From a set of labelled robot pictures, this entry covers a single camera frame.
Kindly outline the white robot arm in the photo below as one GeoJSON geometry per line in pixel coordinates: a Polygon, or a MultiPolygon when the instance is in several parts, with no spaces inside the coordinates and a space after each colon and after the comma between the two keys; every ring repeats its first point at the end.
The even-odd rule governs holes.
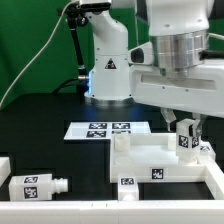
{"type": "Polygon", "coordinates": [[[215,0],[81,0],[93,28],[95,63],[90,94],[98,101],[133,99],[193,114],[193,133],[207,116],[224,118],[224,52],[208,49],[215,0]],[[128,48],[128,30],[111,8],[133,7],[149,25],[149,40],[128,48]]]}

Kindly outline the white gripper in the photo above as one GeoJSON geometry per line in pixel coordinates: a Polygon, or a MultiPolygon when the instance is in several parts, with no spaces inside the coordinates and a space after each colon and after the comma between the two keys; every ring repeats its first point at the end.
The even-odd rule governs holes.
{"type": "Polygon", "coordinates": [[[191,112],[189,134],[202,135],[208,116],[224,118],[224,51],[204,50],[201,64],[190,67],[185,77],[162,75],[153,65],[150,42],[128,52],[130,89],[135,102],[160,107],[169,132],[176,131],[173,110],[191,112]]]}

